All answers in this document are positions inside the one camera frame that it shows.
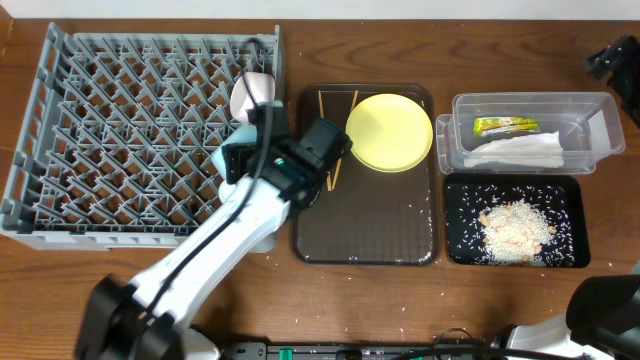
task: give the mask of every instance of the gray plastic dish rack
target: gray plastic dish rack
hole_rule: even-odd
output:
[[[220,206],[211,155],[240,123],[229,97],[271,73],[274,35],[65,34],[51,23],[0,207],[0,233],[41,250],[175,247]]]

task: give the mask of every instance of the yellow package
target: yellow package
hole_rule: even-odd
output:
[[[540,132],[540,126],[532,118],[509,116],[476,118],[473,124],[474,136],[488,136],[511,131]]]

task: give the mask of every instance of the chopsticks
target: chopsticks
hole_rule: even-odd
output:
[[[351,110],[349,113],[353,111],[353,108],[356,107],[356,101],[358,100],[358,90],[353,94],[353,100],[351,101]],[[318,104],[320,105],[320,117],[324,118],[324,109],[322,108],[322,92],[318,90]],[[333,176],[333,182],[331,181],[331,171],[327,173],[327,190],[333,191],[336,188],[336,182],[338,181],[338,174],[340,173],[340,165],[342,165],[342,157],[338,159],[338,163],[336,164],[336,173]]]

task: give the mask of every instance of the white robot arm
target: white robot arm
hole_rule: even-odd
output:
[[[264,114],[273,117],[273,124],[267,120],[269,125],[261,126]],[[247,252],[289,216],[313,204],[327,171],[351,145],[344,132],[322,118],[299,142],[289,138],[281,102],[261,105],[253,115],[258,118],[255,148],[260,150],[249,146],[249,152],[255,151],[257,166],[251,169],[246,144],[225,147],[233,167],[228,181],[230,174],[253,174],[231,179],[236,189],[229,199],[177,249],[128,285],[107,277],[96,286],[76,358],[218,359],[216,346],[191,329],[198,309]]]

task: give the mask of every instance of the wooden surface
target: wooden surface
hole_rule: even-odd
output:
[[[272,33],[273,21],[57,21],[67,32]],[[609,91],[582,65],[640,23],[278,21],[288,51],[288,98],[313,82],[413,82],[436,114],[465,92]],[[17,20],[0,58],[0,169],[11,162],[47,21]],[[565,311],[594,275],[628,273],[640,258],[640,131],[622,115],[627,150],[578,178],[591,244],[586,269],[470,267],[440,255],[423,268],[310,266],[288,243],[247,255],[196,323],[225,338],[274,342],[424,343],[450,327],[489,338],[503,326]],[[3,186],[7,171],[0,176]],[[0,358],[68,359],[92,287],[128,280],[167,250],[39,252],[0,240]]]
[[[0,57],[5,54],[5,46],[7,44],[7,40],[11,37],[11,32],[13,31],[13,19],[9,14],[5,11],[5,9],[0,6]]]

